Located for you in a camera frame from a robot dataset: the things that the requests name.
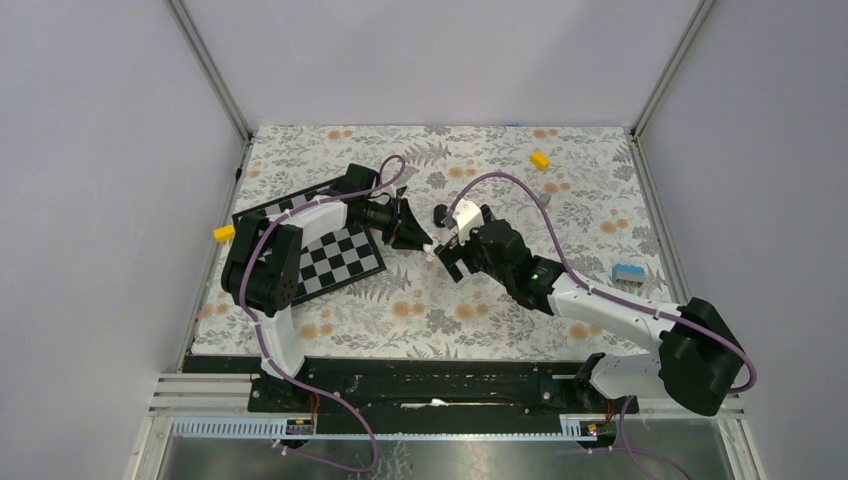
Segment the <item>black earbud charging case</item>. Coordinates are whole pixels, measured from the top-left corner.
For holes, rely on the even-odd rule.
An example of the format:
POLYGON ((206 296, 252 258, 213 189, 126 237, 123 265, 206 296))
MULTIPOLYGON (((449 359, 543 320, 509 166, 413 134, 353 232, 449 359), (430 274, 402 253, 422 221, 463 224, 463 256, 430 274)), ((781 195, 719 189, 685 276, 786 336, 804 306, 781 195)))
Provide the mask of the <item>black earbud charging case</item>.
POLYGON ((450 220, 449 209, 446 204, 438 204, 433 209, 433 223, 438 228, 447 228, 450 220))

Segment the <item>white earbud case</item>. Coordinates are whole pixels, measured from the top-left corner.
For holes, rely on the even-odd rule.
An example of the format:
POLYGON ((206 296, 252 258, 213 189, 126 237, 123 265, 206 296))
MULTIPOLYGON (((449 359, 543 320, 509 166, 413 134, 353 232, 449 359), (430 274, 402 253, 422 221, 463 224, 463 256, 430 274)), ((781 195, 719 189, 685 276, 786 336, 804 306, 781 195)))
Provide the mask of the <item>white earbud case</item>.
POLYGON ((432 244, 424 244, 422 248, 428 261, 433 261, 437 258, 437 254, 435 253, 434 246, 432 244))

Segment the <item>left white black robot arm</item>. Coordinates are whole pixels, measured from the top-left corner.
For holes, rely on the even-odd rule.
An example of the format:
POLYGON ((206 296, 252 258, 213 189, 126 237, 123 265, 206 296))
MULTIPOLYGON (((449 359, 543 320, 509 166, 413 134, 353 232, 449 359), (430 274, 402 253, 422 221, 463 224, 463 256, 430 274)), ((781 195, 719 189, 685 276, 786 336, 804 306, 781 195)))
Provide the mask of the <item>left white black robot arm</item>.
POLYGON ((328 189, 275 218, 248 213, 234 225, 221 285, 250 319, 261 368, 277 377, 272 398, 288 411, 309 401, 310 385, 298 376, 305 363, 292 320, 302 279, 301 253, 308 244, 346 227, 377 230, 396 250, 426 251, 433 241, 409 202, 378 171, 351 164, 328 189))

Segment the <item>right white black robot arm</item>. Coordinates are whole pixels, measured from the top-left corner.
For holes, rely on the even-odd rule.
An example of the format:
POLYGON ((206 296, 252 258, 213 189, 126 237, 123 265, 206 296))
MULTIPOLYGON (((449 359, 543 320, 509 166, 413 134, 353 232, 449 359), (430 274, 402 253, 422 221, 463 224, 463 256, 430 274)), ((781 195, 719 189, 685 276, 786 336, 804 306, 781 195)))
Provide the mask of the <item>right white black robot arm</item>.
POLYGON ((528 310, 599 326, 644 349, 630 358, 602 355, 573 386, 583 410, 597 412, 612 398, 656 394, 712 417, 731 393, 744 351, 710 302, 652 303, 599 288, 563 262, 532 254, 521 234, 494 219, 487 206, 438 205, 434 222, 452 233, 435 254, 454 281, 462 279, 462 268, 484 273, 528 310))

